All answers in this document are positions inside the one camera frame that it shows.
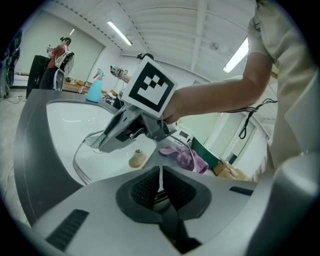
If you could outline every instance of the spray bottle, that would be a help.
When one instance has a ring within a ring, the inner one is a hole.
[[[98,68],[98,72],[94,75],[93,78],[98,78],[93,82],[91,85],[87,95],[86,99],[91,102],[98,102],[100,100],[101,90],[102,90],[102,77],[104,77],[104,72]]]

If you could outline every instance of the white wall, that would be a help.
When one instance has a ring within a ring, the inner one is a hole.
[[[113,66],[114,64],[118,65],[120,53],[120,49],[115,50],[109,46],[106,46],[96,60],[88,81],[93,83],[96,79],[94,79],[93,76],[97,73],[98,69],[101,69],[105,75],[102,78],[102,90],[107,92],[112,90],[118,79],[110,73],[110,66]]]
[[[251,177],[267,155],[267,136],[264,130],[256,126],[233,166]]]
[[[137,59],[135,57],[121,56],[118,60],[117,66],[119,68],[127,69],[128,75],[132,76],[132,74],[134,73],[134,71],[136,70],[136,68],[140,62],[141,62],[141,60]],[[167,70],[169,72],[169,74],[172,76],[172,78],[176,80],[176,82],[178,83],[177,88],[191,86],[195,82],[195,80],[198,81],[199,83],[208,83],[209,82],[208,80],[206,80],[200,76],[197,76],[191,72],[188,72],[184,69],[181,69],[179,67],[174,67],[172,65],[169,65],[169,64],[166,64],[163,62],[158,62],[158,61],[157,61],[157,63],[162,68]]]
[[[61,37],[68,37],[74,28],[64,20],[41,11],[31,24],[27,23],[27,32],[20,46],[20,58],[15,71],[29,73],[35,55],[47,57],[47,46],[61,44]],[[104,48],[93,38],[76,29],[71,36],[69,50],[74,52],[74,66],[69,77],[86,81],[90,70]]]

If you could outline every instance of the person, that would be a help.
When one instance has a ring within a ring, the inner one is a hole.
[[[171,124],[189,115],[251,106],[262,96],[273,71],[278,81],[277,116],[273,138],[267,146],[266,162],[251,179],[258,181],[264,171],[275,171],[284,161],[301,153],[286,113],[313,86],[318,68],[297,26],[273,1],[256,1],[247,38],[249,51],[242,75],[176,90],[163,112],[163,118]]]
[[[49,51],[49,58],[51,59],[44,74],[42,76],[39,88],[40,89],[54,89],[54,76],[55,72],[58,70],[56,67],[57,59],[68,51],[68,46],[71,43],[71,38],[69,37],[61,37],[61,44],[58,45],[53,51]]]

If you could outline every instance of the fluorescent light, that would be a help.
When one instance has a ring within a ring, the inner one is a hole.
[[[125,37],[124,34],[122,34],[122,32],[115,26],[115,24],[112,23],[112,21],[108,21],[108,24],[111,28],[114,29],[115,32],[117,32],[119,34],[119,36],[129,45],[132,46],[132,43],[129,41],[128,38]]]
[[[249,44],[248,38],[246,38],[239,49],[235,52],[229,62],[223,68],[223,71],[226,73],[230,73],[231,70],[235,68],[236,65],[248,54]]]

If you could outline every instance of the white sink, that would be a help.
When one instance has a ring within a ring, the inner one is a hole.
[[[73,166],[75,153],[88,134],[105,129],[113,114],[97,105],[76,102],[53,102],[46,106],[46,111],[53,144],[65,169],[75,181],[85,185]],[[97,154],[94,151],[98,149],[93,151],[92,148],[88,150],[82,147],[78,152],[79,167],[93,181],[110,178],[136,170],[127,167],[128,159],[135,149],[147,153],[146,160],[140,166],[142,168],[156,146],[155,141],[142,134],[130,146],[117,149],[111,154]],[[123,166],[124,169],[112,166]]]

